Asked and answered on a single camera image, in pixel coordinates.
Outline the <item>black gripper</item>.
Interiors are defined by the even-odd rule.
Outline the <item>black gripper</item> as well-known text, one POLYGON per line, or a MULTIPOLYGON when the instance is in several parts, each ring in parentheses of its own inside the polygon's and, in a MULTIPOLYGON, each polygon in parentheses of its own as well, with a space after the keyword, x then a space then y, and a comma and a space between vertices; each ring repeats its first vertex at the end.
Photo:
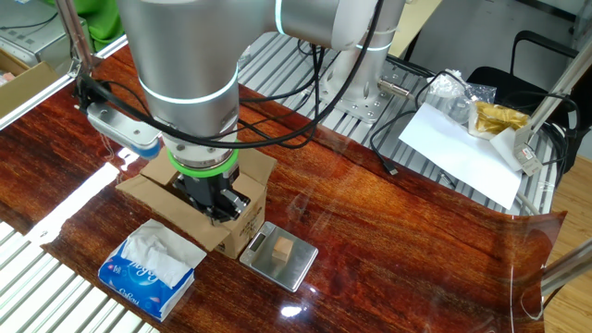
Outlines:
POLYGON ((251 199, 233 190, 240 171, 225 171, 208 178, 179 174, 172 186, 184 202, 199 211, 214 226, 237 220, 246 211, 251 199), (205 208, 214 208, 213 217, 205 208))

